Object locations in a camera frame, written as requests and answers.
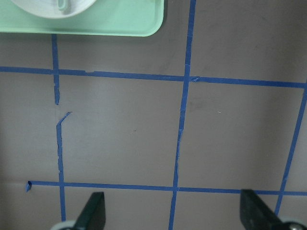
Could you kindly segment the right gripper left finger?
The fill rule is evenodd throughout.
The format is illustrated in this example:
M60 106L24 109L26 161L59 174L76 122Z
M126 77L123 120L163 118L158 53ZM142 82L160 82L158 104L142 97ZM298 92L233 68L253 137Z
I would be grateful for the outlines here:
M51 227L51 230L103 230L106 224L104 192L91 194L76 220L67 220Z

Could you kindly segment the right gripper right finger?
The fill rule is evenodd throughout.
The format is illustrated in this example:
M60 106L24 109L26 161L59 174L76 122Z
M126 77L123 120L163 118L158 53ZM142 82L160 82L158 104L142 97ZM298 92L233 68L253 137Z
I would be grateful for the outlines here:
M307 227L294 221L281 221L251 189L240 193L240 221L246 230L305 230Z

